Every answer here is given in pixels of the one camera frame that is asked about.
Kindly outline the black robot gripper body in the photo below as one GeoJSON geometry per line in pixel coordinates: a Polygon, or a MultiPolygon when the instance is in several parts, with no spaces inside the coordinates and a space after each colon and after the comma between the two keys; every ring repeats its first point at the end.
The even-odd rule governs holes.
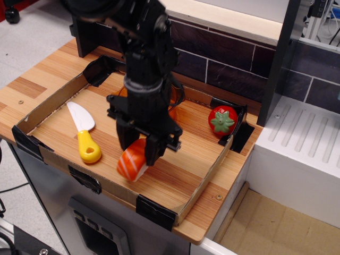
{"type": "Polygon", "coordinates": [[[124,82],[127,97],[107,96],[109,102],[108,116],[123,119],[133,124],[135,129],[146,137],[156,135],[167,140],[167,148],[178,151],[183,131],[169,116],[168,107],[171,100],[171,87],[183,90],[183,86],[172,79],[163,80],[151,88],[141,86],[129,80],[124,82]]]}

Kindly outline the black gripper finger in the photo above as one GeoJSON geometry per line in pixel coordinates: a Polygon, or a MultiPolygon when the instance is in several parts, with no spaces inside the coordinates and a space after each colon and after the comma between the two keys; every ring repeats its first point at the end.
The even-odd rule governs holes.
{"type": "Polygon", "coordinates": [[[123,150],[127,149],[140,137],[140,133],[135,129],[134,125],[123,119],[116,120],[116,130],[123,150]]]}
{"type": "Polygon", "coordinates": [[[167,148],[167,140],[156,135],[149,135],[146,138],[144,155],[147,166],[154,166],[159,157],[164,155],[167,148]]]}

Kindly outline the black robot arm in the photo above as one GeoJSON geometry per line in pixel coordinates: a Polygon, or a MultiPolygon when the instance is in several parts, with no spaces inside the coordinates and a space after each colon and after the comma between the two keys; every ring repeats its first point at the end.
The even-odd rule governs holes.
{"type": "Polygon", "coordinates": [[[108,115],[116,120],[122,149],[141,134],[147,137],[144,155],[149,166],[165,150],[180,148],[183,131],[171,119],[172,94],[180,104],[185,96],[173,77],[178,51],[171,38],[171,22],[159,1],[66,1],[67,9],[78,19],[103,23],[118,32],[125,58],[126,96],[109,95],[108,115]]]}

